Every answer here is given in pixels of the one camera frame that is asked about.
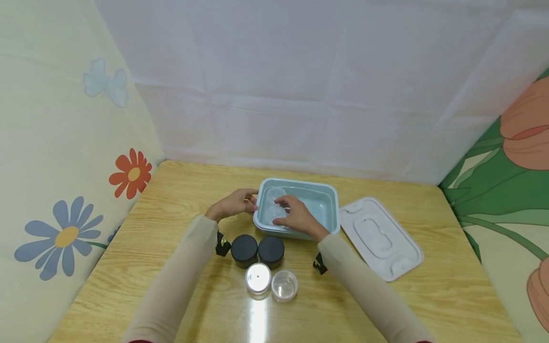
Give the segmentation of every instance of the pink tulip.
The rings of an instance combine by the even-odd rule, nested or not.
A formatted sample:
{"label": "pink tulip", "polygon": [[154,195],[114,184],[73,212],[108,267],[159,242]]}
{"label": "pink tulip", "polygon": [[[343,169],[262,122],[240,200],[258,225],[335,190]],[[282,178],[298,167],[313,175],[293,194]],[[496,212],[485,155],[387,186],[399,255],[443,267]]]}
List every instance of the pink tulip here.
{"label": "pink tulip", "polygon": [[537,320],[549,332],[549,258],[541,261],[540,267],[530,275],[526,290]]}
{"label": "pink tulip", "polygon": [[534,82],[501,115],[503,151],[515,164],[549,170],[549,77]]}

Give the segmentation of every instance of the wooden table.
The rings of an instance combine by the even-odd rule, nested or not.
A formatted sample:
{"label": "wooden table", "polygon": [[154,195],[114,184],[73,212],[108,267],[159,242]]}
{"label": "wooden table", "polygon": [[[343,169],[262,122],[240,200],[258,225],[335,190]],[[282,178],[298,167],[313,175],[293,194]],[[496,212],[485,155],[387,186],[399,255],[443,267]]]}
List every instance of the wooden table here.
{"label": "wooden table", "polygon": [[[340,205],[379,199],[413,236],[424,262],[391,283],[438,342],[520,342],[516,329],[435,186],[165,161],[93,270],[50,342],[118,342],[149,284],[191,220],[236,188],[267,177],[329,183]],[[229,241],[264,236],[245,214],[221,222]],[[177,342],[385,342],[352,297],[328,273],[312,268],[310,241],[284,239],[282,268],[297,276],[297,297],[253,300],[244,271],[213,255]]]}

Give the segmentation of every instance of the hand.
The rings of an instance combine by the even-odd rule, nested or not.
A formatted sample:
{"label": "hand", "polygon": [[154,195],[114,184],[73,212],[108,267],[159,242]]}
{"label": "hand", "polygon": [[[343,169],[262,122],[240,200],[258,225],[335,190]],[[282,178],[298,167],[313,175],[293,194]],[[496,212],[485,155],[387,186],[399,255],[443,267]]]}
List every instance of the hand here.
{"label": "hand", "polygon": [[287,226],[290,229],[306,233],[317,243],[320,243],[324,237],[330,234],[295,195],[281,196],[274,202],[285,205],[284,207],[290,207],[290,211],[286,210],[289,215],[286,218],[276,218],[273,220],[273,224]]}
{"label": "hand", "polygon": [[254,194],[258,190],[254,188],[237,189],[225,198],[213,204],[207,211],[205,216],[219,223],[220,220],[235,216],[242,212],[254,213],[257,210],[255,204],[257,200]]}

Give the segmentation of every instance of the flower wallpaper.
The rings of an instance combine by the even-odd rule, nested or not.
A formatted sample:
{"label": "flower wallpaper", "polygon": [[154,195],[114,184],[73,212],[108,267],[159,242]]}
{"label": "flower wallpaper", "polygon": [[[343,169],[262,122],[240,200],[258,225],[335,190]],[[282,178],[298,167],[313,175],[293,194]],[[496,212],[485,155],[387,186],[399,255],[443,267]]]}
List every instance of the flower wallpaper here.
{"label": "flower wallpaper", "polygon": [[548,74],[440,184],[525,343],[549,341]]}
{"label": "flower wallpaper", "polygon": [[0,332],[6,342],[40,343],[124,230],[164,155],[92,1],[6,5],[0,287],[10,320]]}

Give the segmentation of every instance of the left hand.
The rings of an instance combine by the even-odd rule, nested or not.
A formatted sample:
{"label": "left hand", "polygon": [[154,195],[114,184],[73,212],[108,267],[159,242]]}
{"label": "left hand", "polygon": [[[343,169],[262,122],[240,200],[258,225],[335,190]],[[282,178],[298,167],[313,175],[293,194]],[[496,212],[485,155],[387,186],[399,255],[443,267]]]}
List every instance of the left hand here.
{"label": "left hand", "polygon": [[242,212],[254,213],[257,210],[257,199],[255,199],[254,194],[258,192],[254,188],[237,189],[213,204],[207,210],[205,216],[219,223],[224,218],[235,216]]}

